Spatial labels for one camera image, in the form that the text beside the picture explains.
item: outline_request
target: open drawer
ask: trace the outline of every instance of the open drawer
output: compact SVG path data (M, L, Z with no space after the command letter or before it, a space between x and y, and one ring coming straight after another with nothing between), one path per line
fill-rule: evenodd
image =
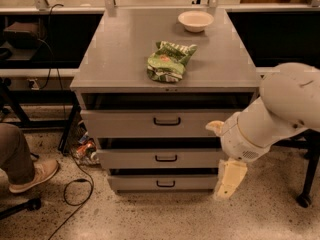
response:
M236 110L175 111L81 111L90 136L94 138L130 137L208 137L205 129L213 120L225 121Z
M237 109L243 110L251 102L255 88L241 88L242 92L160 92L160 93L81 93L87 110L190 110Z

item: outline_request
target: gray drawer cabinet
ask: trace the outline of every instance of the gray drawer cabinet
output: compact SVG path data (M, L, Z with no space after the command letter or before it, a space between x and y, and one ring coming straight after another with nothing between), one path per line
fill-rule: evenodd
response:
M219 161L226 157L205 125L226 120L252 96L82 94L81 116L115 192L212 190Z
M198 34L177 21L186 10L106 10L70 86L116 192L213 189L224 155L205 125L257 96L261 77L226 9L201 9L215 20ZM161 40L198 46L178 83L147 75Z

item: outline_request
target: wall outlet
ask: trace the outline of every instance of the wall outlet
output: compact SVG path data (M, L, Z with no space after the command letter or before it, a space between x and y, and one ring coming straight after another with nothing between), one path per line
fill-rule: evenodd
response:
M28 86L31 90L40 90L40 84L37 78L28 78Z

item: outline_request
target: green snack bag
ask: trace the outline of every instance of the green snack bag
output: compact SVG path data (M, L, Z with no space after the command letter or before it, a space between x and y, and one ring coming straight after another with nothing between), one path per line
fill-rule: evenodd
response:
M156 45L159 50L148 58L149 78L159 82L179 82L197 46L184 46L166 41L157 42Z

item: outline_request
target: black cable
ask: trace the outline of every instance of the black cable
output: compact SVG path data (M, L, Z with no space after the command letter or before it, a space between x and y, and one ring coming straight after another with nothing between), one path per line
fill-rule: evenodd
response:
M64 191L63 191L63 198L64 198L64 201L70 205L70 206L78 206L77 209L74 210L73 213L71 213L71 215L51 234L51 236L48 238L48 240L50 240L68 221L69 219L75 215L84 205L85 203L90 199L92 193L93 193L93 190L94 190L94 180L92 178L92 176L87 173L86 171L84 171L78 164L77 162L74 160L74 157L71 156L73 161L75 162L75 164L77 165L77 167L80 169L80 171L82 171L84 174L86 174L89 178L90 178L90 181L87 180L87 179L84 179L84 178L79 178L79 179L76 179L76 180L73 180L71 182L69 182L65 188L64 188ZM85 198L84 201L80 202L80 203L76 203L76 204L73 204L71 203L70 201L68 201L67 197L66 197L66 193L67 193L67 189L70 185L72 185L73 183L89 183L90 185L90 191L89 191L89 194L88 196Z
M60 90L61 90L61 92L63 94L64 89L63 89L63 86L62 86L61 76L60 76L60 72L59 72L58 68L57 68L57 74L58 74L58 79L59 79L59 84L60 84ZM64 100L62 101L62 103L63 103L62 104L63 105L63 117L64 117L64 120L66 121L67 120L67 114L66 114L66 106L65 106Z
M55 4L53 5L51 8L50 8L50 12L49 12L49 17L48 17L48 38L52 41L52 32L51 32L51 15L52 15L52 12L53 12L53 8L57 7L57 6L64 6L63 4ZM54 53L50 47L50 45L45 42L44 40L42 39L38 39L39 42L41 43L44 43L46 45L46 47L49 49L50 51L50 55L51 55L51 60L50 60L50 65L52 66L53 62L55 61L55 57L54 57ZM47 79L46 79L46 82L43 86L39 87L39 90L42 90L44 89L48 82L49 82L49 79L50 79L50 74L51 74L51 66L49 68L49 72L48 72L48 76L47 76Z

